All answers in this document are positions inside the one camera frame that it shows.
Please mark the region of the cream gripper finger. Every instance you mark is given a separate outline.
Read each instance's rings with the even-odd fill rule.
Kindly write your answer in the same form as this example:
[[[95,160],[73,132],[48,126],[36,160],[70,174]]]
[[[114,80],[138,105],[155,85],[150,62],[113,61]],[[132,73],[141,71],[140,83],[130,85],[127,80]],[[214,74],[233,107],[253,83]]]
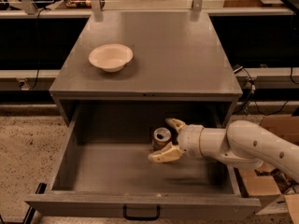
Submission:
[[[165,122],[168,126],[172,127],[177,133],[179,133],[183,128],[187,126],[187,124],[180,119],[167,118]]]
[[[155,163],[165,163],[179,160],[184,152],[178,145],[169,142],[161,150],[157,150],[148,155],[148,159]]]

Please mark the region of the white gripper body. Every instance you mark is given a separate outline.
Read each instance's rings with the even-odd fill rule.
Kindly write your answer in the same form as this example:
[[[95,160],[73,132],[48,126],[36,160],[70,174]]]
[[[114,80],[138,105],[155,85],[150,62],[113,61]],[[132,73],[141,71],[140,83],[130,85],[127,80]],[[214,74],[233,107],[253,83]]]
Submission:
[[[186,125],[178,132],[178,147],[187,156],[201,158],[200,136],[204,130],[202,125]]]

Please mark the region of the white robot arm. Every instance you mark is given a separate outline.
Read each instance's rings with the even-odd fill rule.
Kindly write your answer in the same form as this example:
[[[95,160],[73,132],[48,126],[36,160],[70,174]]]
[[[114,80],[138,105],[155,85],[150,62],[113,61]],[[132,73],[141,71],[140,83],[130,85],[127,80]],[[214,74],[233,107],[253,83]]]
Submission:
[[[206,128],[186,124],[179,119],[166,123],[177,131],[177,142],[149,154],[156,163],[176,161],[187,155],[209,157],[237,169],[255,170],[264,162],[299,182],[299,146],[246,120],[237,120],[227,128]]]

